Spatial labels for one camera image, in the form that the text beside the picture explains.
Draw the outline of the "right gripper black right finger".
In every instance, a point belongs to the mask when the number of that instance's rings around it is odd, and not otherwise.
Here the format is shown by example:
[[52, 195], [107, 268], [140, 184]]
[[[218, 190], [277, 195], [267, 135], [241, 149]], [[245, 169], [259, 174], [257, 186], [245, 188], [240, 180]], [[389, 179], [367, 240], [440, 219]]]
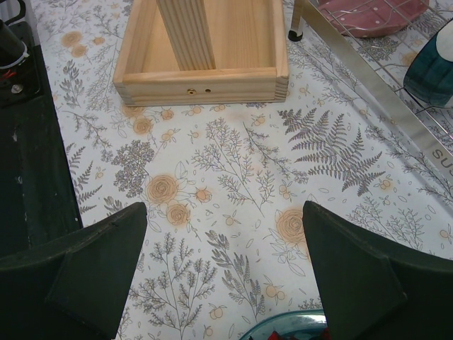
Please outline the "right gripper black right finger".
[[312, 201], [303, 206], [303, 227], [332, 339], [452, 338], [452, 261]]

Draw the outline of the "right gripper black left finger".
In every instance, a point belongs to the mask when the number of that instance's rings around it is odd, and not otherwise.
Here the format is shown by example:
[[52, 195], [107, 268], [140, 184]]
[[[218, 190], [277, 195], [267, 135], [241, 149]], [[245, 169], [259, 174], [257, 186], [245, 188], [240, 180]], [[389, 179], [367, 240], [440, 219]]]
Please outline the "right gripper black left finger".
[[2, 339], [114, 339], [147, 229], [147, 210], [121, 211], [1, 258]]

